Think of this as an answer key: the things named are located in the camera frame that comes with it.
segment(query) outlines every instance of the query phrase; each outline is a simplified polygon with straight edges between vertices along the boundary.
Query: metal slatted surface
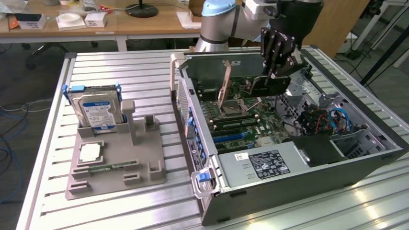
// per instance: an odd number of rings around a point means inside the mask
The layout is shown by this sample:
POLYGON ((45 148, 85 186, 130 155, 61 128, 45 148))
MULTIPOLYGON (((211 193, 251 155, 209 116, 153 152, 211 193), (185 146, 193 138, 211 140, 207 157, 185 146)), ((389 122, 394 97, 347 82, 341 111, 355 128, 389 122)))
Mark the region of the metal slatted surface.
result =
MULTIPOLYGON (((337 79, 409 141, 407 124, 359 87, 341 68, 307 49, 337 79)), ((19 228, 30 229, 409 229, 409 155, 379 168, 351 187, 202 227, 169 98, 169 56, 174 51, 78 54, 66 66, 66 83, 102 85, 119 82, 122 98, 134 100, 133 119, 155 114, 165 154, 165 184, 66 201, 63 191, 73 154, 77 118, 63 98, 51 121, 42 180, 19 228)), ((337 89, 318 71, 313 79, 325 92, 337 89)))

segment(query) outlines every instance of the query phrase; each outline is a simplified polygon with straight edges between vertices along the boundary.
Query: robotic arm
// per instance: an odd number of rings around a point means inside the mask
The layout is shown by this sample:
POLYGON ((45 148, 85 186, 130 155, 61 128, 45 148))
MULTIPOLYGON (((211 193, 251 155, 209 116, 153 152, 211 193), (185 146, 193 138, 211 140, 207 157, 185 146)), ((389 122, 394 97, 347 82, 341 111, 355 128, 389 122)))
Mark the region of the robotic arm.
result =
POLYGON ((299 48, 323 7, 322 0, 206 0, 195 52, 227 50, 227 38, 261 41, 263 75, 287 76, 303 67, 299 48))

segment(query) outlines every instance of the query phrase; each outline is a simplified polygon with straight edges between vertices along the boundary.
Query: black lamp base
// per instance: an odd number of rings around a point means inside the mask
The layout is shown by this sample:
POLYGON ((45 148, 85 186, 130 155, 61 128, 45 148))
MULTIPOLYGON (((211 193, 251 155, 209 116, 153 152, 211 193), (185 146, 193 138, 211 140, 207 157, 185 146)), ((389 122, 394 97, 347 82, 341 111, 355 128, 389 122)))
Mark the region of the black lamp base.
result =
POLYGON ((157 8, 154 6, 150 6, 147 4, 142 4, 141 8, 138 4, 131 4, 126 6, 126 8, 130 8, 129 10, 125 10, 126 14, 129 14, 133 17, 137 18, 150 18, 157 15, 157 8))

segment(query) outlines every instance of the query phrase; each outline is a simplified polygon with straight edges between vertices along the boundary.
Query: hard drive label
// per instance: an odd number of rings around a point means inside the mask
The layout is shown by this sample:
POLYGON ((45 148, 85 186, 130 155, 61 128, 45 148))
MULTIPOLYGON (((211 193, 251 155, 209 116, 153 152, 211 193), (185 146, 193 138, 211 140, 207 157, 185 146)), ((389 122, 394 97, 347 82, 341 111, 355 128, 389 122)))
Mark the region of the hard drive label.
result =
POLYGON ((249 155, 259 179, 290 173, 277 150, 249 155))
POLYGON ((109 112, 110 103, 107 101, 83 103, 82 106, 93 129, 103 132, 114 127, 113 115, 109 112))

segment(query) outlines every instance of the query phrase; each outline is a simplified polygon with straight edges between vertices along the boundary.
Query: hard drive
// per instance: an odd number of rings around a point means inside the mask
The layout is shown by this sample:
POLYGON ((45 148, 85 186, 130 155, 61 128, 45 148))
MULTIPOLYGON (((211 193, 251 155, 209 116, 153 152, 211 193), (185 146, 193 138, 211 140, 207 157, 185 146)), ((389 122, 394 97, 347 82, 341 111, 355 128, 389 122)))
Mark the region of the hard drive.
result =
POLYGON ((123 122, 119 85, 62 87, 63 95, 74 109, 81 127, 91 127, 95 134, 115 132, 123 122))

